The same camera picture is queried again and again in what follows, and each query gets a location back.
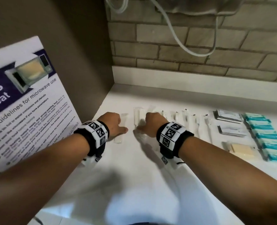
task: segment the backsplash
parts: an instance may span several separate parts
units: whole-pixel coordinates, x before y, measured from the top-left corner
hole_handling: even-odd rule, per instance
[[[117,7],[122,0],[113,0]],[[219,17],[217,48],[186,53],[149,0],[107,9],[114,65],[277,81],[277,0],[246,0],[236,15]],[[215,19],[169,14],[180,41],[197,53],[213,45]]]

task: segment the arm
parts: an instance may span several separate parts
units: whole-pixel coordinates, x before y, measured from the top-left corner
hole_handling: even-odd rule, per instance
[[[147,113],[139,129],[155,137],[168,121]],[[200,181],[245,224],[277,224],[277,181],[237,156],[196,137],[185,140],[179,157]]]
[[[106,113],[110,136],[126,133],[119,114]],[[73,134],[0,174],[0,225],[27,224],[50,200],[90,150],[86,139]]]

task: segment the wristband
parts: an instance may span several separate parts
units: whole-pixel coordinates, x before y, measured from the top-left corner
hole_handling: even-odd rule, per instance
[[[174,156],[179,158],[179,149],[190,136],[194,136],[194,134],[186,131],[184,126],[170,122],[158,129],[156,139],[159,142],[161,154],[167,159],[173,159]]]
[[[105,150],[105,142],[109,137],[109,129],[102,121],[87,121],[83,123],[74,133],[85,137],[90,145],[88,156],[100,157]]]

